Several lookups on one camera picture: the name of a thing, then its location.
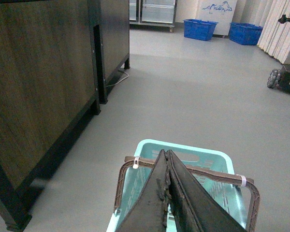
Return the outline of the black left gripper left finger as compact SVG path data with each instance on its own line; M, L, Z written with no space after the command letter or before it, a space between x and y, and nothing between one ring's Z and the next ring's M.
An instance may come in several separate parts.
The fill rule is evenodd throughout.
M165 232L170 195L169 156L161 150L137 201L117 232Z

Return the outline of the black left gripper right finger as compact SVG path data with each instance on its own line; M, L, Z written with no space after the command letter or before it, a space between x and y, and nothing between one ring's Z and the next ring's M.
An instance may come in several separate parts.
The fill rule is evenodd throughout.
M202 187L172 151L166 152L170 168L171 211L178 232L244 232Z

